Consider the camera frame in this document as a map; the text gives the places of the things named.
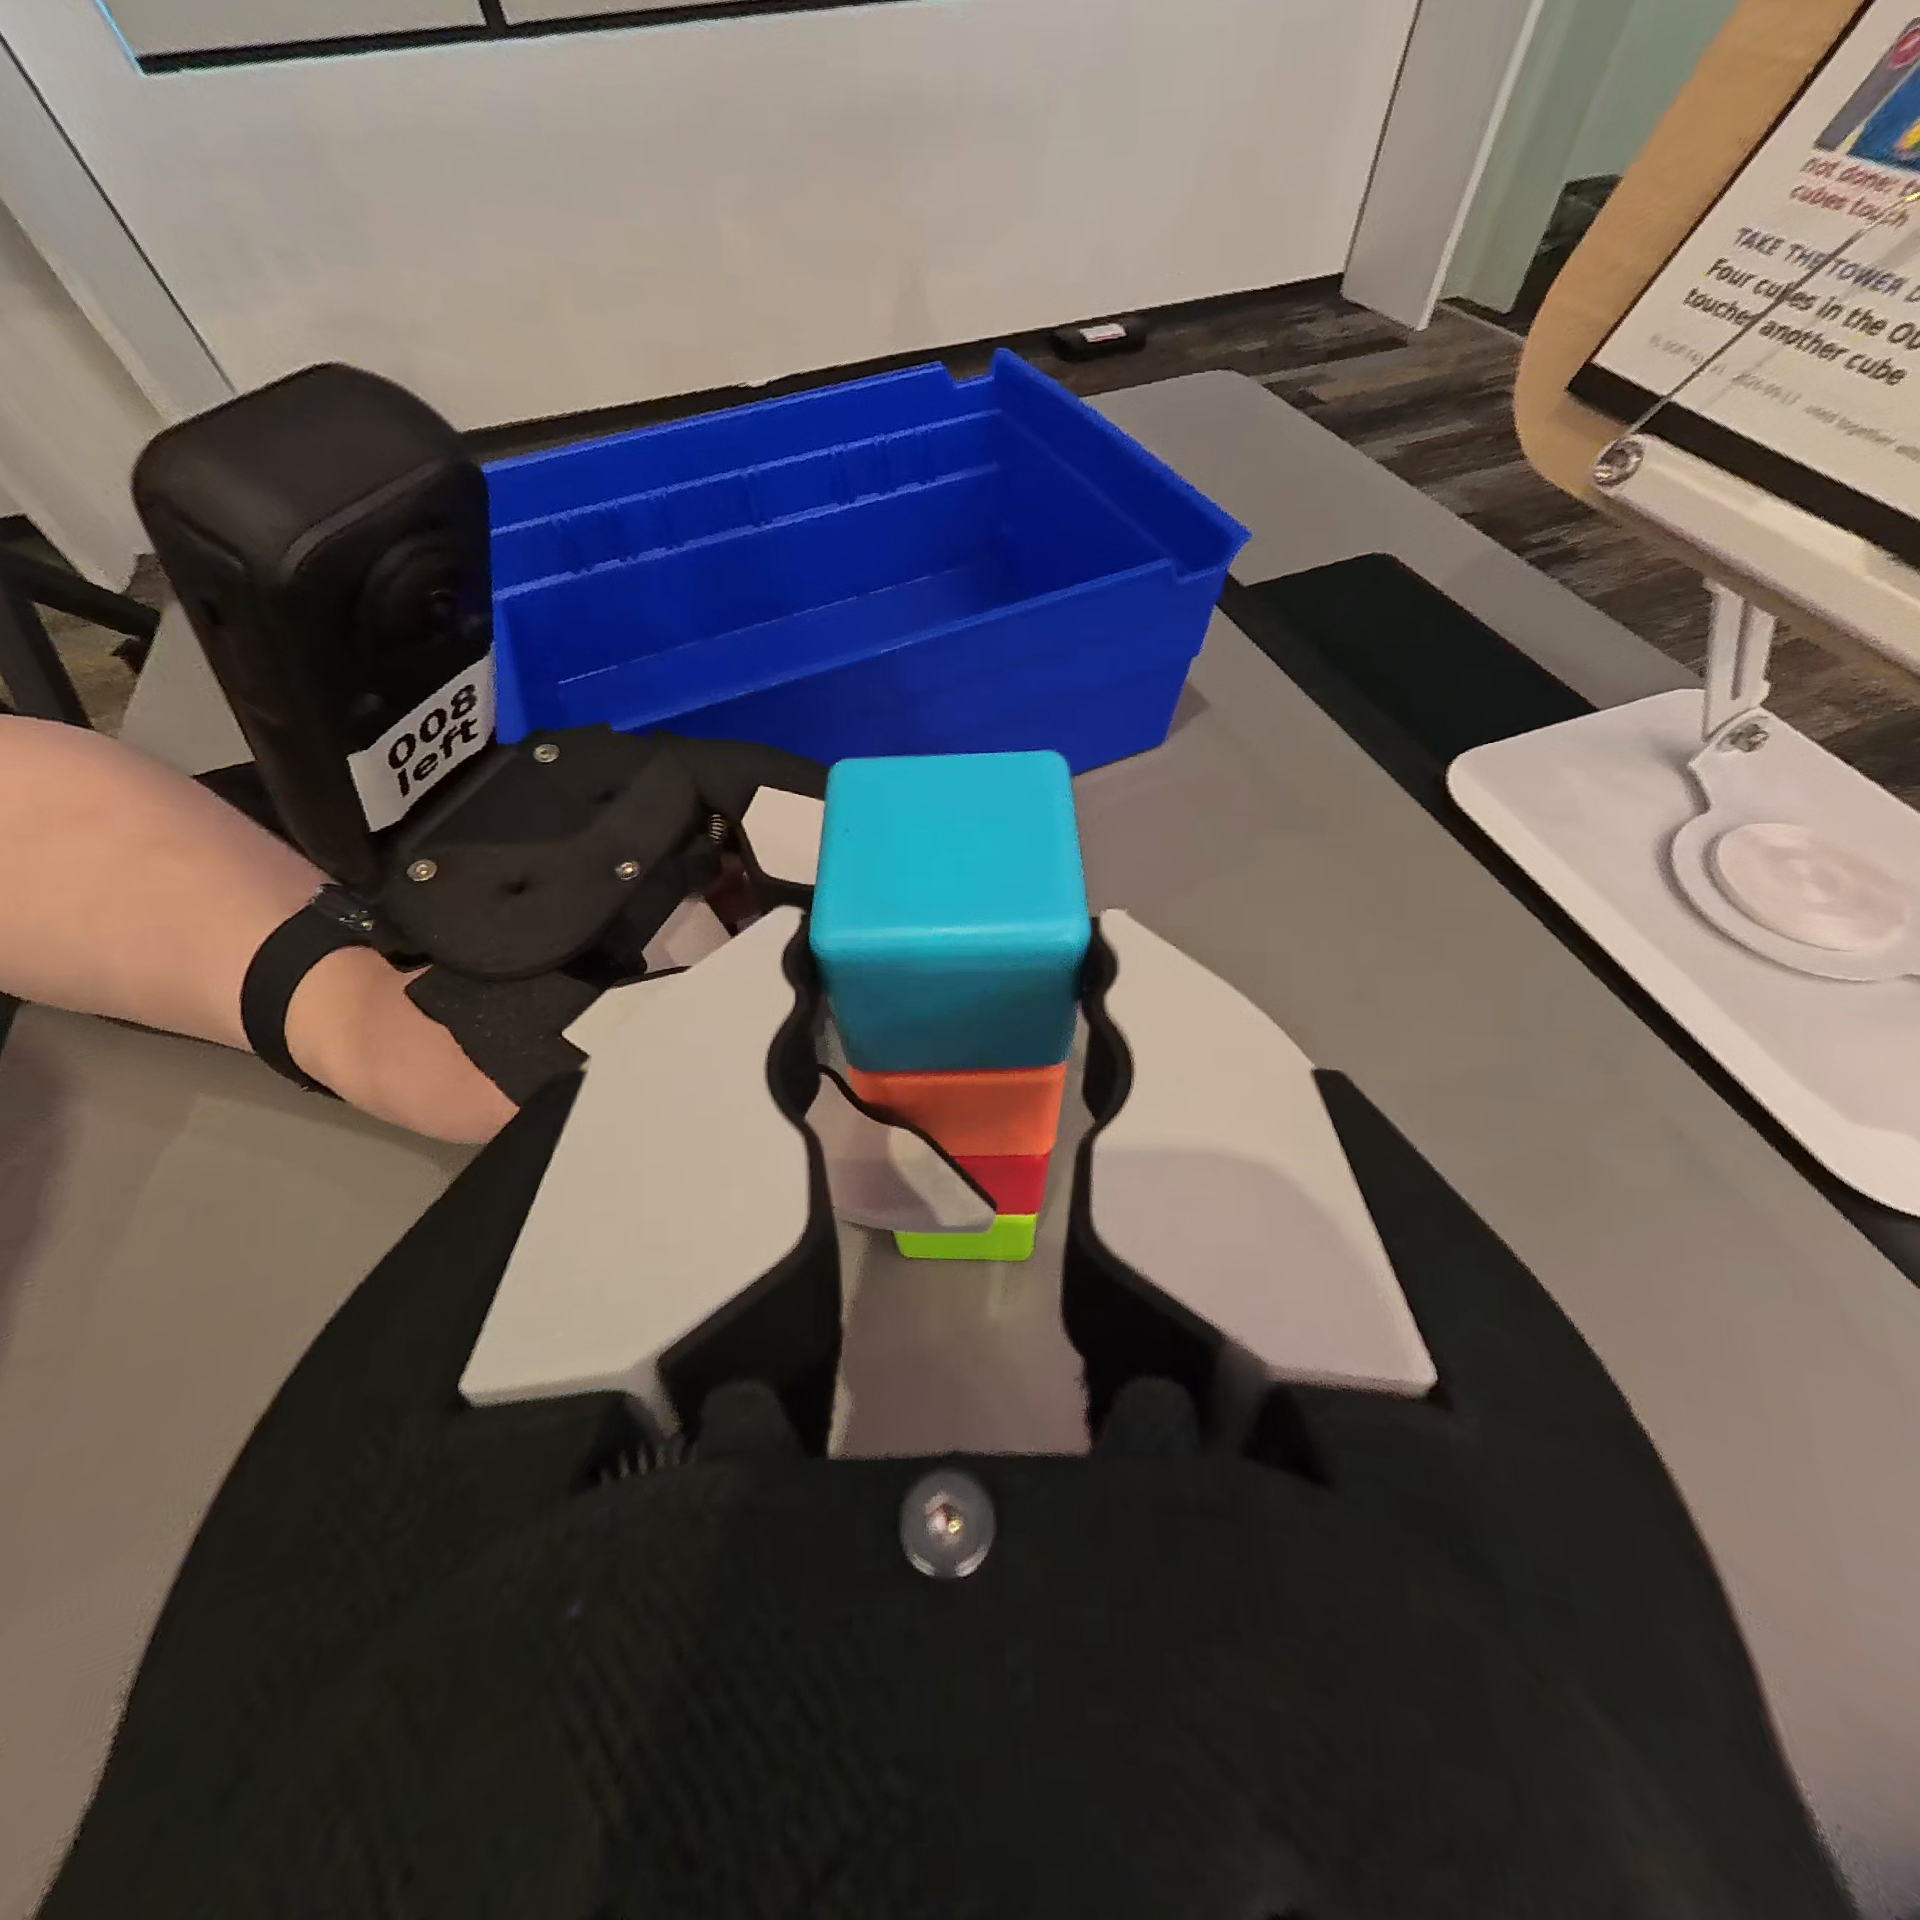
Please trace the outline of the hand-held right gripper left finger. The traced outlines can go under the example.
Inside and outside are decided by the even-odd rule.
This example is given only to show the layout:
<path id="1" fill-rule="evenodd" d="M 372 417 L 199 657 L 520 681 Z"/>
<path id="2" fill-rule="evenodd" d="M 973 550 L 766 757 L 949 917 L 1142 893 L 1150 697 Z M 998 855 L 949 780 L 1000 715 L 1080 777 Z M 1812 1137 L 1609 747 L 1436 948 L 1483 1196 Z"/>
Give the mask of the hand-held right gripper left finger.
<path id="1" fill-rule="evenodd" d="M 831 1409 L 844 1289 L 805 1125 L 801 947 L 781 905 L 591 1046 L 463 1367 L 468 1405 L 700 1411 L 749 1379 Z"/>

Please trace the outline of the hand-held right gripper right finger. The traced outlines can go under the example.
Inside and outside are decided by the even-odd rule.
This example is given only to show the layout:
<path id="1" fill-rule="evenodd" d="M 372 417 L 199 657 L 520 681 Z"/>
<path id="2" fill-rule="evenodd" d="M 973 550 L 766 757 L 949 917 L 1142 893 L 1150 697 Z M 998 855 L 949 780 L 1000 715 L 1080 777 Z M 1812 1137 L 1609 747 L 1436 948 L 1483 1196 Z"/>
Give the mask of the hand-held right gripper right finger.
<path id="1" fill-rule="evenodd" d="M 1420 1402 L 1437 1369 L 1300 1044 L 1119 908 L 1080 996 L 1065 1333 L 1088 1414 L 1156 1377 L 1206 1419 L 1280 1386 Z"/>

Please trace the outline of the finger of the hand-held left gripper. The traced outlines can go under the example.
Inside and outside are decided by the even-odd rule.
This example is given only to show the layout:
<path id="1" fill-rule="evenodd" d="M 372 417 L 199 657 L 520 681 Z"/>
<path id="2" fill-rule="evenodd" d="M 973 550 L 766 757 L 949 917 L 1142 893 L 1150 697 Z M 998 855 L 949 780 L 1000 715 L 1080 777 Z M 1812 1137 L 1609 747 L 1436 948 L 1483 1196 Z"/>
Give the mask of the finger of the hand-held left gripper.
<path id="1" fill-rule="evenodd" d="M 591 1012 L 567 1174 L 660 1204 L 686 1231 L 800 1235 L 820 1154 L 831 1217 L 908 1231 L 896 1153 L 916 1131 L 867 1108 L 837 1067 L 831 1022 L 777 948 L 716 951 Z"/>
<path id="2" fill-rule="evenodd" d="M 757 785 L 745 806 L 724 813 L 733 852 L 758 891 L 809 891 L 817 883 L 825 799 Z"/>

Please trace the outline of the teal magnetic cube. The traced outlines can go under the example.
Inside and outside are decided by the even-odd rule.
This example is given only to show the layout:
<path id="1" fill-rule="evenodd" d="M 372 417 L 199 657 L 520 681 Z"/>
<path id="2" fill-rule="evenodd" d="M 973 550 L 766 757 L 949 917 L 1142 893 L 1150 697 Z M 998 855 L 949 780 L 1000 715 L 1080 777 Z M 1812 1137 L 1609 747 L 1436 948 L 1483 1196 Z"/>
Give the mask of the teal magnetic cube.
<path id="1" fill-rule="evenodd" d="M 829 767 L 807 942 L 854 1069 L 1062 1065 L 1091 933 L 1062 754 Z"/>

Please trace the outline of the red magnetic cube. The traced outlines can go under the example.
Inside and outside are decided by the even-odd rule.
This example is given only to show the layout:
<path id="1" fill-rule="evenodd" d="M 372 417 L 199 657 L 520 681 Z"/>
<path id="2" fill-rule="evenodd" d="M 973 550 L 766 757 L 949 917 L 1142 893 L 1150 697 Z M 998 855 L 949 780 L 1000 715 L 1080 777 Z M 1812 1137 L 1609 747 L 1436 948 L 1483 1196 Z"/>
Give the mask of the red magnetic cube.
<path id="1" fill-rule="evenodd" d="M 973 1235 L 1013 1217 L 1037 1217 L 1054 1153 L 953 1154 L 925 1134 L 903 1131 L 903 1177 L 915 1197 L 909 1231 Z"/>

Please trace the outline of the blue plastic bin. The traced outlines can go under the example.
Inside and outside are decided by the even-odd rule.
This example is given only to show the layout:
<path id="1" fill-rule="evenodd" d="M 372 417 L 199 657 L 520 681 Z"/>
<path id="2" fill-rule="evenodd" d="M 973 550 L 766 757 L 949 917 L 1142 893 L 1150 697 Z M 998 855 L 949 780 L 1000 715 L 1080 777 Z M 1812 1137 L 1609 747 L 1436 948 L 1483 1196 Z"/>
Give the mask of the blue plastic bin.
<path id="1" fill-rule="evenodd" d="M 495 732 L 1156 750 L 1247 527 L 1013 351 L 487 466 Z"/>

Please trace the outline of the orange magnetic cube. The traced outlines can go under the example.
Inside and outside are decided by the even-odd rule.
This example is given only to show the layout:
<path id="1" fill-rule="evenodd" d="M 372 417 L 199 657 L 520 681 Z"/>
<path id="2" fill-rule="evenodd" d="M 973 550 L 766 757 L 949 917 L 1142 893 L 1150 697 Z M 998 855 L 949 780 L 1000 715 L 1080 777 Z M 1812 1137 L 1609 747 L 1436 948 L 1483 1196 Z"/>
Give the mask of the orange magnetic cube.
<path id="1" fill-rule="evenodd" d="M 837 1067 L 851 1092 L 956 1162 L 1048 1157 L 1062 1117 L 1067 1062 L 985 1071 Z"/>

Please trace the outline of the person's left forearm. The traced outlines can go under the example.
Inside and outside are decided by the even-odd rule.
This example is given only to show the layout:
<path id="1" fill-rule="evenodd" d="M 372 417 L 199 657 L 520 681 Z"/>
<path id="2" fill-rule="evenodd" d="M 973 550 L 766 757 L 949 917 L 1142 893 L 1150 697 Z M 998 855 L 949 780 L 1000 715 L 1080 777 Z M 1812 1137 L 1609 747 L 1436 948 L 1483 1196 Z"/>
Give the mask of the person's left forearm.
<path id="1" fill-rule="evenodd" d="M 3 721 L 3 994 L 246 1049 L 255 951 L 319 870 L 124 742 Z"/>

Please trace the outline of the person's left hand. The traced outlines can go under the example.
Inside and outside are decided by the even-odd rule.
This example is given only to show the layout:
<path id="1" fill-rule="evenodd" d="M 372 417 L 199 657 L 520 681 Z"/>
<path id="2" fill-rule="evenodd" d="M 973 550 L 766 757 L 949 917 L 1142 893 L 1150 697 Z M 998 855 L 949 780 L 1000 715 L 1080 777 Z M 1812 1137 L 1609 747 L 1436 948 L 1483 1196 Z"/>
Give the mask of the person's left hand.
<path id="1" fill-rule="evenodd" d="M 294 1065 L 342 1105 L 409 1134 L 484 1145 L 520 1101 L 411 998 L 411 979 L 368 948 L 323 958 L 284 1019 Z"/>

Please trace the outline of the white sign stand base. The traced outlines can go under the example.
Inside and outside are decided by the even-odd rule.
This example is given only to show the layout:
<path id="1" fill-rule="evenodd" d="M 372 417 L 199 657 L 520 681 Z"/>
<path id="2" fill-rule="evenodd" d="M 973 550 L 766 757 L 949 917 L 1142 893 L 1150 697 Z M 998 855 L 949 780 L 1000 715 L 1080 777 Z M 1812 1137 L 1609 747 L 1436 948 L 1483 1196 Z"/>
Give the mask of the white sign stand base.
<path id="1" fill-rule="evenodd" d="M 1703 691 L 1463 753 L 1451 799 L 1807 1153 L 1915 1183 L 1915 810 L 1769 711 L 1710 586 Z"/>

